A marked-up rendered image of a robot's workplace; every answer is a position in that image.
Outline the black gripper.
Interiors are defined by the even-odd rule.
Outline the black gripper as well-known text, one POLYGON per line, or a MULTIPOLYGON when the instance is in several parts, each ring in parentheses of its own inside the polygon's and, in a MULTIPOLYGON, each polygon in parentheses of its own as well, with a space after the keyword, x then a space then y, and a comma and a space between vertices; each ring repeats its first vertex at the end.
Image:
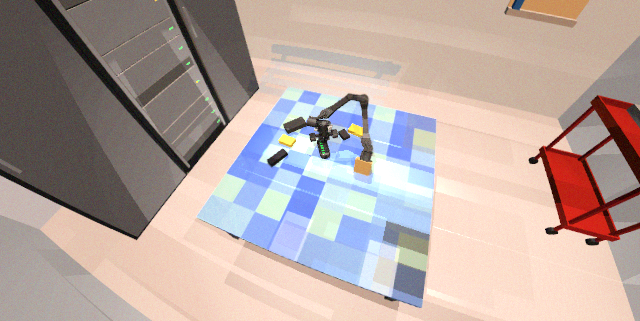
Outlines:
POLYGON ((328 133, 328 129, 326 131, 319 130, 319 134, 310 133, 310 142, 315 142, 318 137, 319 141, 325 144, 328 140, 330 140, 329 136, 333 136, 333 138, 338 138, 338 132, 336 129, 331 130, 331 133, 328 133), (324 140, 323 140, 324 138, 324 140))

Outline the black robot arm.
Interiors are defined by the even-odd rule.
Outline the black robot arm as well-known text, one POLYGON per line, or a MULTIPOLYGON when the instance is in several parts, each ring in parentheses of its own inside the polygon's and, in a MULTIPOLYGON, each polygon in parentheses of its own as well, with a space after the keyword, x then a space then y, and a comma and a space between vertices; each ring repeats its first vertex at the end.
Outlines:
POLYGON ((360 136, 362 146, 364 147, 363 151, 361 151, 360 160, 370 162, 373 156, 374 147, 372 146, 372 141, 369 133, 369 118, 368 118, 368 97, 365 94, 354 94, 348 93, 342 99, 337 101, 330 107, 327 107, 321 110, 320 114, 317 117, 309 116, 307 120, 307 126, 315 127, 318 132, 326 131, 328 126, 330 126, 331 121, 324 120, 330 118, 333 113, 338 110, 340 107, 345 105, 350 100, 359 101, 362 109, 362 123, 363 123, 363 136, 360 136), (319 120, 323 119, 323 120, 319 120))

